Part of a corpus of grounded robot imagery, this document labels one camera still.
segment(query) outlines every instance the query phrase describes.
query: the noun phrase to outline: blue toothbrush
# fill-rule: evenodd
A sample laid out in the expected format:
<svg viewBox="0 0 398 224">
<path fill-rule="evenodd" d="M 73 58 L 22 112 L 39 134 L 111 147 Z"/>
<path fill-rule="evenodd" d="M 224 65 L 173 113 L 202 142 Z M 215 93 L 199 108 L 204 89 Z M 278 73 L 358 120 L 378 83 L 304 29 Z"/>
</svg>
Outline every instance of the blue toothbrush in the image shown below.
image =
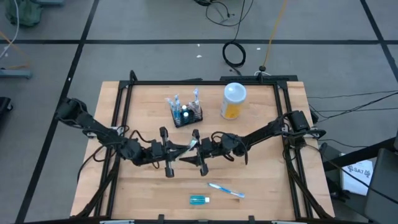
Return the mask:
<svg viewBox="0 0 398 224">
<path fill-rule="evenodd" d="M 230 191 L 230 190 L 228 190 L 228 189 L 226 189 L 226 188 L 224 188 L 222 186 L 219 186 L 219 185 L 216 185 L 216 184 L 212 184 L 212 183 L 209 183 L 209 186 L 210 187 L 214 187 L 214 188 L 216 188 L 218 190 L 222 190 L 223 192 L 229 193 L 231 195 L 235 195 L 235 196 L 238 196 L 240 198 L 244 198 L 244 193 L 235 193 L 235 192 L 232 192 L 232 191 Z"/>
</svg>

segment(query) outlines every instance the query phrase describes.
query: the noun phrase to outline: wooden tabletop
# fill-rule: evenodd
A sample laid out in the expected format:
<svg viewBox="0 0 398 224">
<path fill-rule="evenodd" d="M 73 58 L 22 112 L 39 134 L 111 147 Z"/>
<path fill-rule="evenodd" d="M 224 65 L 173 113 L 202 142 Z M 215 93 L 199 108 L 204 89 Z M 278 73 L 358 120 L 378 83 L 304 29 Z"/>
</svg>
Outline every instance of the wooden tabletop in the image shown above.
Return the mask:
<svg viewBox="0 0 398 224">
<path fill-rule="evenodd" d="M 312 125 L 303 83 L 288 82 L 288 86 L 293 110 L 304 111 L 308 122 Z M 193 129 L 199 130 L 201 138 L 210 136 L 214 131 L 245 136 L 277 117 L 275 96 L 271 86 L 246 86 L 248 94 L 240 117 L 226 120 L 220 116 L 224 86 L 200 85 L 197 87 L 203 108 L 203 121 L 177 129 L 165 98 L 172 98 L 178 93 L 182 104 L 188 103 L 193 100 L 194 87 L 193 85 L 133 86 L 127 125 L 131 129 L 139 130 L 145 139 L 158 141 L 161 141 L 159 128 L 165 126 L 171 141 L 188 144 Z M 95 119 L 105 126 L 111 124 L 117 92 L 118 82 L 103 83 Z M 284 102 L 281 91 L 280 95 L 281 101 Z M 123 100 L 119 121 L 123 112 Z M 317 142 L 313 139 L 308 139 L 307 143 L 317 147 Z M 89 139 L 85 158 L 99 145 L 96 139 Z M 281 137 L 274 137 L 251 148 L 247 166 L 244 165 L 244 157 L 236 157 L 234 162 L 227 161 L 223 157 L 207 159 L 209 173 L 205 177 L 200 175 L 199 167 L 181 161 L 173 163 L 174 178 L 165 177 L 164 162 L 160 163 L 160 169 L 155 169 L 151 164 L 136 167 L 131 161 L 122 161 L 112 218 L 157 219 L 159 214 L 164 214 L 166 219 L 185 220 L 247 220 L 249 215 L 254 215 L 256 220 L 294 220 L 282 150 Z M 334 216 L 319 152 L 311 147 L 303 148 L 301 152 L 308 189 L 326 212 Z M 80 212 L 98 189 L 102 167 L 102 163 L 90 161 L 81 172 L 72 215 Z M 246 198 L 237 198 L 213 189 L 207 186 L 208 182 L 245 193 Z M 301 214 L 305 216 L 299 188 L 297 192 Z M 206 195 L 210 198 L 210 203 L 200 206 L 190 205 L 191 195 Z M 108 192 L 104 195 L 103 208 L 106 207 L 107 201 Z"/>
</svg>

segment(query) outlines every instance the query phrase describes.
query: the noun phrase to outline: orange wire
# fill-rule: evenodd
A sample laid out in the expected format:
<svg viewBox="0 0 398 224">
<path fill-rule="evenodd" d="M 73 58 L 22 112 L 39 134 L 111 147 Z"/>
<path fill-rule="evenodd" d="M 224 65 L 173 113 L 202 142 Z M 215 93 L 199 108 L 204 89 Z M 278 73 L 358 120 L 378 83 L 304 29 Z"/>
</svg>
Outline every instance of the orange wire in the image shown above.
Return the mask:
<svg viewBox="0 0 398 224">
<path fill-rule="evenodd" d="M 0 31 L 0 36 L 6 40 L 18 53 L 20 53 L 25 59 L 26 59 L 26 64 L 25 65 L 16 65 L 16 66 L 11 66 L 8 67 L 7 69 L 19 69 L 19 68 L 29 68 L 30 67 L 30 60 L 29 56 L 23 52 L 19 47 L 14 45 L 8 38 L 5 36 L 1 31 Z"/>
<path fill-rule="evenodd" d="M 276 30 L 278 28 L 280 18 L 284 14 L 284 11 L 285 11 L 285 8 L 286 8 L 286 3 L 287 3 L 287 0 L 284 0 L 284 3 L 282 5 L 282 9 L 280 9 L 278 18 L 276 19 L 276 22 L 275 22 L 275 25 L 274 25 L 274 30 L 272 30 L 271 37 L 269 38 L 268 47 L 267 47 L 267 53 L 266 53 L 266 59 L 264 60 L 264 63 L 262 64 L 262 66 L 264 66 L 264 67 L 266 66 L 266 63 L 268 61 L 268 55 L 269 55 L 269 51 L 271 49 L 271 43 L 272 43 L 272 40 L 273 40 L 274 35 L 276 33 Z"/>
</svg>

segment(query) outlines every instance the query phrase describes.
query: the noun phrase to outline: yellow container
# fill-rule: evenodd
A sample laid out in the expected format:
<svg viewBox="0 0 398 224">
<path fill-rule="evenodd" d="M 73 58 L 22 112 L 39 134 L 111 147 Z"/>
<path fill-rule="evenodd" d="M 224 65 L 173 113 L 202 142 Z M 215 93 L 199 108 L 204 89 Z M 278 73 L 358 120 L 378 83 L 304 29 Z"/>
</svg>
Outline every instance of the yellow container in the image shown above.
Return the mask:
<svg viewBox="0 0 398 224">
<path fill-rule="evenodd" d="M 246 99 L 246 88 L 240 83 L 230 83 L 225 86 L 224 99 L 221 105 L 221 115 L 225 119 L 235 119 L 241 113 Z"/>
</svg>

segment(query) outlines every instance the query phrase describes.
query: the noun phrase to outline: gray floor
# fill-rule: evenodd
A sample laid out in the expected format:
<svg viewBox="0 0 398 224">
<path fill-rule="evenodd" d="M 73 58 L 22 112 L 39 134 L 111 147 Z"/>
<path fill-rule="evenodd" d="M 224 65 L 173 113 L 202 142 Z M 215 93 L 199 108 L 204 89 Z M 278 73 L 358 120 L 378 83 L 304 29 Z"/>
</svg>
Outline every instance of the gray floor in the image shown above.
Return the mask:
<svg viewBox="0 0 398 224">
<path fill-rule="evenodd" d="M 225 0 L 238 20 L 241 1 Z M 398 2 L 367 1 L 386 40 L 398 39 Z M 93 0 L 68 0 L 63 7 L 45 8 L 41 23 L 21 29 L 19 39 L 78 40 Z M 254 1 L 241 24 L 239 39 L 268 39 L 282 1 Z M 0 0 L 0 14 L 4 14 Z M 217 18 L 214 11 L 210 14 Z M 15 27 L 2 17 L 0 30 L 9 37 Z M 163 40 L 231 39 L 236 27 L 220 27 L 205 18 L 205 8 L 187 0 L 100 0 L 88 39 Z M 376 40 L 359 1 L 288 1 L 276 39 Z M 49 129 L 77 45 L 19 44 L 31 59 L 30 80 L 0 79 L 0 96 L 11 97 L 15 110 L 0 132 L 0 223 L 15 221 L 27 185 Z M 140 80 L 181 80 L 201 77 L 218 80 L 234 75 L 221 56 L 222 44 L 86 44 L 83 48 L 69 96 L 83 100 L 94 112 L 100 85 L 105 80 L 126 79 L 133 69 Z M 264 60 L 267 45 L 244 45 L 246 64 L 240 69 L 252 75 Z M 393 57 L 398 46 L 389 45 Z M 239 60 L 231 47 L 227 54 Z M 0 67 L 22 63 L 10 50 Z M 380 45 L 282 45 L 272 46 L 267 71 L 273 75 L 298 75 L 308 96 L 330 96 L 398 89 L 398 82 Z M 382 95 L 309 99 L 318 110 L 344 110 Z M 392 97 L 370 108 L 395 107 Z M 355 112 L 319 125 L 333 138 L 352 145 L 370 145 L 395 136 L 396 110 Z M 26 221 L 66 218 L 76 187 L 87 140 L 79 131 L 58 125 L 43 173 Z M 353 149 L 330 143 L 343 152 Z M 337 216 L 350 217 L 336 205 Z"/>
</svg>

